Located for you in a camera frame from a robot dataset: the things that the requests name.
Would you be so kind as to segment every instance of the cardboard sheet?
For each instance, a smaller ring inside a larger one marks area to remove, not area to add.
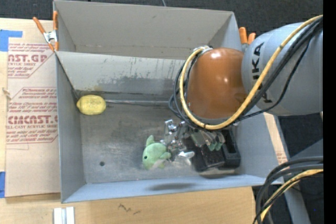
[[[51,21],[41,23],[52,30]],[[2,66],[8,59],[1,95],[5,197],[59,192],[55,55],[33,20],[0,19],[0,29]]]

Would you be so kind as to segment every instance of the yellow ball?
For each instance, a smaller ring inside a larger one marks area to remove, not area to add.
[[[76,106],[85,115],[99,115],[105,111],[106,102],[100,96],[89,94],[82,96]]]

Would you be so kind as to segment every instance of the yellow cable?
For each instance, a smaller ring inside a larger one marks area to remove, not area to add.
[[[285,182],[280,188],[278,188],[277,191],[274,192],[273,195],[265,203],[268,203],[269,201],[271,201],[284,188],[286,188],[286,187],[291,188],[292,186],[294,186],[297,183],[297,180],[299,180],[303,177],[306,177],[306,176],[311,176],[311,175],[320,173],[320,172],[323,172],[323,169],[311,169],[311,170],[304,171],[304,172],[292,177],[290,180]],[[262,221],[264,220],[266,213],[269,211],[269,209],[271,208],[272,205],[273,205],[273,203],[270,204],[268,207],[266,207],[262,211],[262,213],[260,214]]]
[[[295,36],[299,31],[301,31],[304,27],[306,27],[307,25],[311,24],[313,21],[321,18],[323,15],[319,15],[316,16],[314,18],[311,18],[307,21],[305,21],[304,23],[302,23],[298,28],[296,28],[281,44],[280,46],[276,49],[276,51],[273,53],[273,55],[271,56],[271,58],[269,59],[269,61],[267,62],[264,70],[262,71],[262,73],[260,74],[260,77],[258,78],[258,80],[256,81],[256,83],[254,84],[253,88],[251,89],[251,91],[249,92],[248,96],[246,97],[245,101],[241,104],[241,106],[239,107],[239,109],[226,121],[220,123],[220,124],[216,124],[216,125],[208,125],[206,123],[203,123],[201,121],[199,121],[189,110],[185,98],[184,98],[184,92],[183,92],[183,81],[184,81],[184,75],[186,73],[186,69],[187,66],[189,65],[189,63],[192,61],[192,59],[201,51],[203,51],[206,47],[201,47],[196,49],[186,60],[182,72],[181,72],[181,77],[180,77],[180,98],[181,98],[181,105],[182,108],[184,110],[184,112],[186,113],[186,115],[188,116],[188,118],[195,123],[196,125],[203,127],[205,129],[208,130],[217,130],[217,129],[221,129],[224,128],[226,126],[228,126],[229,124],[231,124],[232,122],[234,122],[239,116],[240,114],[244,111],[244,109],[248,106],[248,104],[250,104],[252,98],[254,97],[254,95],[256,94],[257,90],[259,89],[260,85],[262,84],[262,81],[264,80],[265,76],[267,75],[269,69],[271,68],[273,62],[275,61],[276,57],[280,54],[281,50],[283,49],[283,47],[293,38],[293,36]]]

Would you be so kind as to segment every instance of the orange clamp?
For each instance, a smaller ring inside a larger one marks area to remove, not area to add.
[[[54,11],[53,13],[53,22],[54,22],[54,31],[57,31],[58,30],[58,12],[57,11]],[[58,51],[58,47],[59,47],[59,42],[57,39],[55,39],[55,50]]]
[[[239,29],[239,36],[240,36],[240,43],[241,44],[247,43],[247,34],[246,34],[246,28],[245,27],[241,27]]]
[[[255,40],[255,38],[256,38],[256,33],[249,34],[247,43],[250,45],[253,42],[253,40]]]

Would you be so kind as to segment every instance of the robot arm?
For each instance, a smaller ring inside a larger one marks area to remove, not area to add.
[[[192,156],[198,172],[236,168],[240,154],[234,132],[239,121],[266,111],[321,112],[322,50],[323,16],[265,33],[241,51],[195,49],[178,72],[169,101],[181,119],[178,125],[169,122],[161,141],[171,161]],[[251,113],[255,106],[259,111]]]

